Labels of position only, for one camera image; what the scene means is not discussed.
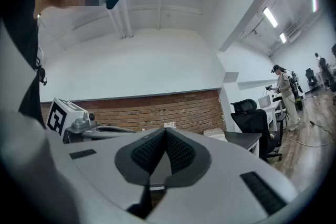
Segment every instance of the brick wall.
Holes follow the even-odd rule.
[[[226,130],[217,90],[178,93],[153,97],[74,102],[93,112],[100,124],[140,131],[176,122],[178,129],[195,133],[220,128]],[[51,103],[41,104],[46,121]]]

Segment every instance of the ceiling light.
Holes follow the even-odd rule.
[[[281,38],[282,43],[286,43],[286,38],[283,33],[281,33],[280,38]]]
[[[312,0],[313,3],[313,12],[317,11],[317,0]]]
[[[275,20],[273,14],[271,13],[271,11],[268,8],[265,8],[263,10],[263,13],[266,15],[266,17],[269,19],[269,21],[271,22],[271,24],[273,25],[273,27],[277,27],[278,23]]]

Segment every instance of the chair headrest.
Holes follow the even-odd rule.
[[[238,114],[257,109],[257,103],[252,99],[246,99],[236,103],[231,103],[231,105],[234,106],[235,112]]]

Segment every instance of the black tabletop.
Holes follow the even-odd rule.
[[[250,148],[261,138],[261,134],[224,132],[228,142],[241,146],[245,149]]]

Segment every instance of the black shirt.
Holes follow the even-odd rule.
[[[38,26],[33,17],[35,0],[2,0],[1,5],[8,34],[31,68],[37,70]],[[38,73],[26,92],[19,111],[37,119],[45,127],[40,107]]]

